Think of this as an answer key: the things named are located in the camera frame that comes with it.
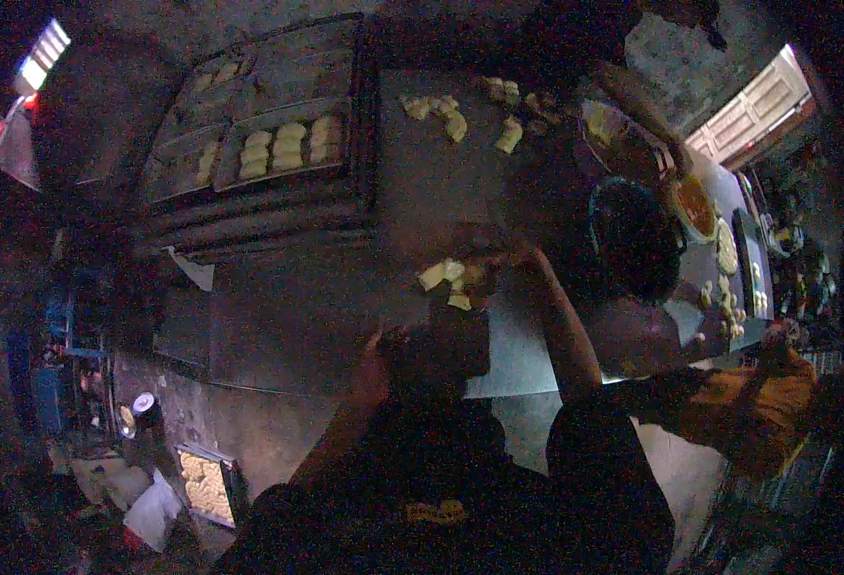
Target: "table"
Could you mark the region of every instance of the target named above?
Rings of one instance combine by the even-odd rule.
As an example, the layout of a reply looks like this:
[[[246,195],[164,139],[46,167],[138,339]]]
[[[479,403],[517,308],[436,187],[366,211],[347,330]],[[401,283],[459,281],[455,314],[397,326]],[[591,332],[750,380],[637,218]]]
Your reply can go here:
[[[471,80],[468,75],[424,71],[381,73],[379,232],[389,258],[420,270],[426,263],[448,255],[443,248],[454,224],[508,226],[509,220],[520,216],[510,179],[546,152],[547,143],[528,140],[527,136],[513,155],[498,151],[494,142],[501,135],[502,121],[508,112],[490,102]],[[437,117],[429,116],[424,121],[408,118],[397,101],[402,94],[453,95],[461,102],[461,113],[469,124],[466,138],[460,144],[451,143]],[[692,159],[692,173],[720,202],[729,218],[736,208],[747,209],[738,180],[730,172],[701,155],[694,154]],[[760,261],[770,298],[766,249],[752,255],[752,259]],[[695,285],[703,285],[706,280],[716,283],[719,273],[714,246],[690,246],[681,259],[681,276]],[[740,276],[731,278],[731,283],[739,305],[743,305]],[[668,304],[667,309],[686,343],[703,315],[682,303]],[[491,372],[471,380],[468,397],[555,391],[553,368],[539,320],[516,300],[514,290],[508,286],[500,289],[490,303],[489,315]],[[744,339],[738,340],[733,349],[760,340],[765,323],[749,318]]]

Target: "person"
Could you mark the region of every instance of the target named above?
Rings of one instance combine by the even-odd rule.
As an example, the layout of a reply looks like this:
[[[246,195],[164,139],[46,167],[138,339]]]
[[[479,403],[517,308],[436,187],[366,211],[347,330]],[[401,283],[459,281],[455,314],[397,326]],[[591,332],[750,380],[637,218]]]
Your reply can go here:
[[[384,5],[372,27],[370,45],[382,67],[465,70],[515,80],[522,93],[576,86],[583,75],[595,81],[618,106],[654,133],[683,166],[682,139],[626,69],[626,37],[644,13],[681,27],[702,28],[717,50],[727,49],[717,29],[717,0],[549,0],[519,29],[492,22],[474,29],[465,23],[393,15]]]
[[[549,260],[515,260],[564,401],[549,475],[510,463],[501,424],[461,389],[394,393],[413,387],[417,362],[385,359],[378,331],[324,437],[255,500],[212,572],[664,572],[674,519],[635,427]]]
[[[746,477],[770,478],[795,458],[817,408],[818,375],[796,352],[799,333],[795,320],[774,323],[754,367],[686,368],[612,392],[640,421],[713,447]]]

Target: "bowl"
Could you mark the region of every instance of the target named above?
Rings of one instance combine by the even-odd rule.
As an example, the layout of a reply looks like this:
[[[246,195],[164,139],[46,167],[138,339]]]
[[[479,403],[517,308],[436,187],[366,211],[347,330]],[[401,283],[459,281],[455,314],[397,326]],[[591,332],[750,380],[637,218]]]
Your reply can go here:
[[[684,226],[687,240],[693,244],[715,241],[715,210],[703,182],[687,176],[671,185],[671,209]]]

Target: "door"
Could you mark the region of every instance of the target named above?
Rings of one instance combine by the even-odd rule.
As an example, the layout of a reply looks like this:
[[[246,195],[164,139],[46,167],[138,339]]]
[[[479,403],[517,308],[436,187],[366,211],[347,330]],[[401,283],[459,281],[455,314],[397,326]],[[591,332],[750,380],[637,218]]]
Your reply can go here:
[[[806,77],[786,44],[770,65],[693,132],[686,144],[721,163],[771,132],[810,97]]]

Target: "counter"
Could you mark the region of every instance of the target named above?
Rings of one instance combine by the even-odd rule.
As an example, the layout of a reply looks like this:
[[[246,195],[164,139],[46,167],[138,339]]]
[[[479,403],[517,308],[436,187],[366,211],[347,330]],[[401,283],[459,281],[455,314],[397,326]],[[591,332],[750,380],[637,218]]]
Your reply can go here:
[[[549,144],[529,140],[526,135],[513,155],[497,150],[494,143],[501,135],[502,121],[508,112],[490,102],[471,80],[467,75],[425,71],[383,70],[381,73],[379,232],[390,259],[417,269],[447,255],[444,249],[458,222],[508,228],[515,220],[534,221],[533,217],[522,214],[531,208],[520,205],[511,180],[526,173],[522,168],[544,154]],[[468,123],[466,137],[454,144],[437,116],[429,115],[424,121],[406,116],[397,101],[403,94],[451,94],[457,98],[460,112]],[[694,154],[692,159],[692,173],[703,181],[714,200],[720,202],[727,219],[736,208],[746,209],[738,180],[730,172],[701,155]],[[589,184],[598,176],[598,173],[588,174],[582,179]],[[550,206],[544,202],[542,206],[531,207],[535,212],[541,209],[558,212],[560,204]],[[760,262],[771,297],[766,250],[753,254],[752,259]],[[681,259],[681,276],[694,285],[703,285],[706,280],[716,283],[719,272],[715,246],[690,246]],[[736,274],[731,282],[739,305],[743,305],[740,276]],[[490,302],[491,372],[471,380],[469,397],[504,397],[556,389],[539,321],[523,304],[516,301],[513,290],[508,288],[501,289]],[[684,303],[669,302],[666,308],[678,323],[682,342],[688,341],[703,315]],[[765,323],[748,319],[745,337],[736,341],[733,349],[759,340]]]

